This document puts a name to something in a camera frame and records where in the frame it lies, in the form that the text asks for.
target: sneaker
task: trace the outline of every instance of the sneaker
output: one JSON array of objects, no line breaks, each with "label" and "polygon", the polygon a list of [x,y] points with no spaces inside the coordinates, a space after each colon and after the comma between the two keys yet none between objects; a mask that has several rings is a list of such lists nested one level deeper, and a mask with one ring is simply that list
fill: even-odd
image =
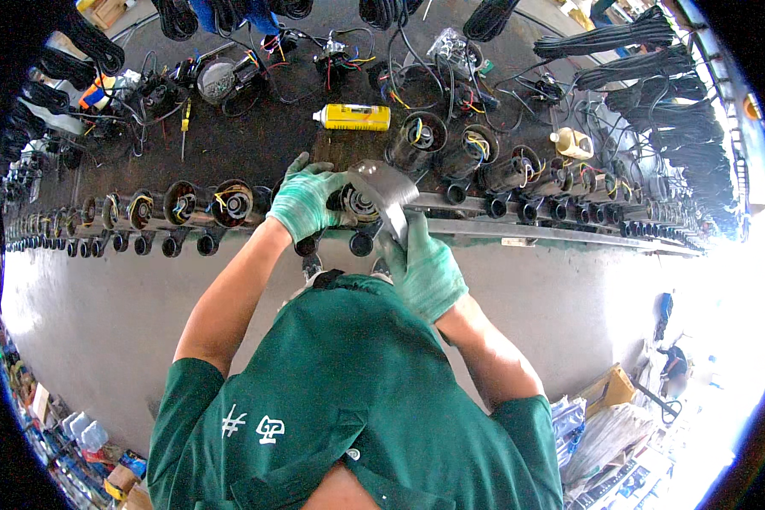
[{"label": "sneaker", "polygon": [[377,260],[374,260],[374,266],[369,274],[384,274],[391,279],[391,270],[388,269],[388,264],[382,257],[377,257]]},{"label": "sneaker", "polygon": [[317,254],[303,258],[303,277],[306,281],[311,280],[318,272],[323,271],[323,262]]}]

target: white logo print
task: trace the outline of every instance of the white logo print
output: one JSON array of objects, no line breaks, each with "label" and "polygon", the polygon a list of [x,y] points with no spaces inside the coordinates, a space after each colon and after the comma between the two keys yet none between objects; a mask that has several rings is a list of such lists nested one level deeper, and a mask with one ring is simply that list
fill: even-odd
[{"label": "white logo print", "polygon": [[227,433],[227,437],[231,436],[232,433],[238,432],[238,427],[236,425],[243,425],[246,422],[242,420],[244,416],[246,416],[246,413],[242,413],[241,416],[232,419],[232,413],[235,410],[235,404],[232,404],[232,409],[230,410],[230,414],[222,419],[221,421],[224,422],[224,425],[221,427],[221,437],[224,437],[224,433]]},{"label": "white logo print", "polygon": [[270,419],[269,416],[264,416],[261,423],[258,424],[258,428],[255,429],[255,432],[263,436],[258,442],[265,445],[274,443],[275,438],[272,436],[275,434],[283,434],[285,430],[282,421],[279,419]]}]

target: plastic bottle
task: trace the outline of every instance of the plastic bottle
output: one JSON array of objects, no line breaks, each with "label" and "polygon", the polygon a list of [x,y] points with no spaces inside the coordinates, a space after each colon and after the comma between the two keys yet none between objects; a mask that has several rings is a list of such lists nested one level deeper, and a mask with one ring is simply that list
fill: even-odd
[{"label": "plastic bottle", "polygon": [[83,449],[95,454],[102,448],[102,445],[108,442],[108,433],[99,424],[98,421],[91,422],[85,430],[82,431]]},{"label": "plastic bottle", "polygon": [[550,133],[550,141],[555,143],[555,150],[564,156],[576,159],[589,159],[595,155],[592,139],[571,127],[562,127]]},{"label": "plastic bottle", "polygon": [[74,439],[76,439],[76,444],[80,448],[84,447],[82,443],[82,431],[88,428],[88,425],[90,424],[91,419],[88,418],[88,415],[84,412],[80,413],[79,416],[74,418],[71,422],[71,434],[73,434]]},{"label": "plastic bottle", "polygon": [[312,119],[327,129],[386,131],[391,125],[391,109],[387,106],[326,105],[313,113]]}]

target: green work shirt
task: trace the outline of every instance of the green work shirt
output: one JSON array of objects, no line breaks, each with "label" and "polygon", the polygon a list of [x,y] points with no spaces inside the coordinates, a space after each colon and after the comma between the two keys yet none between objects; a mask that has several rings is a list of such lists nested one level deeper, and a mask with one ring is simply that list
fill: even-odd
[{"label": "green work shirt", "polygon": [[226,381],[185,358],[151,439],[155,508],[300,508],[336,461],[381,508],[561,508],[550,405],[490,416],[388,283],[341,276],[289,302]]}]

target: gloved hand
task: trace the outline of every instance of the gloved hand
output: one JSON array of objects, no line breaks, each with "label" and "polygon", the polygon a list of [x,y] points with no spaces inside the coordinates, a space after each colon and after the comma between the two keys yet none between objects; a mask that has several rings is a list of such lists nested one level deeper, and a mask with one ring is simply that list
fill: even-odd
[{"label": "gloved hand", "polygon": [[272,209],[266,213],[283,223],[294,242],[326,227],[357,221],[351,214],[326,209],[329,195],[347,184],[345,172],[332,173],[332,163],[306,165],[308,161],[306,152],[292,161],[272,201]]},{"label": "gloved hand", "polygon": [[394,288],[412,312],[433,324],[468,292],[462,272],[444,242],[428,235],[428,220],[406,211],[408,251],[387,231],[380,232],[382,257],[394,279]]}]

